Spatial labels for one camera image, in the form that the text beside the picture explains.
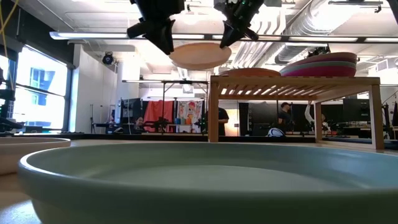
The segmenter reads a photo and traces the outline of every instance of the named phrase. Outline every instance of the black shirt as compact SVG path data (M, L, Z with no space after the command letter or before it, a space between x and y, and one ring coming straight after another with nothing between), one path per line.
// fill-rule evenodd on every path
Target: black shirt
M228 113L223 108L218 108L218 119L229 119ZM218 136L225 136L224 124L218 123Z
M290 116L290 113L287 113L284 110L279 111L278 118L282 119L282 124L284 124L284 125L289 125L290 122L292 121L292 117Z

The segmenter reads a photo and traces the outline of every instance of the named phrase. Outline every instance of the shelf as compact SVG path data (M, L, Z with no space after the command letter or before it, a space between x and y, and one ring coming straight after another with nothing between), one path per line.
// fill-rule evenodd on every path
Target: shelf
M380 85L369 77L216 77L219 100L313 100L326 101L362 93Z
M218 100L312 100L315 103L315 139L321 143L324 142L321 102L365 91L369 92L372 145L357 146L383 150L380 78L377 77L211 76L209 141L218 142Z

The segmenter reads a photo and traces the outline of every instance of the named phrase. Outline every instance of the colorful poster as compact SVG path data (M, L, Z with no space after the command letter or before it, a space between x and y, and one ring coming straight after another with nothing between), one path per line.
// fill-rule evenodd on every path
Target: colorful poster
M179 101L177 118L181 125L178 132L200 133L200 127L194 125L201 118L202 101Z

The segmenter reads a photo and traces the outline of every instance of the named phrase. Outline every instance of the red curtain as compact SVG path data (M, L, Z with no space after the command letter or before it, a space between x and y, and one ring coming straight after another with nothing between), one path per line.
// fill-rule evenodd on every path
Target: red curtain
M162 117L163 101L150 101L148 102L147 110L144 116L145 121L157 121ZM173 101L164 102L164 119L173 122ZM154 128L144 127L145 130L154 132Z

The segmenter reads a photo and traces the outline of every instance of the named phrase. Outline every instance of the white bowl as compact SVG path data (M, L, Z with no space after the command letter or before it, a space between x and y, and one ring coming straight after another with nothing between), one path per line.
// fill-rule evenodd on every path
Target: white bowl
M397 223L398 157L318 147L144 143L35 152L43 224Z
M44 149L70 146L69 139L60 138L0 138L0 175L17 172L18 161L24 155Z

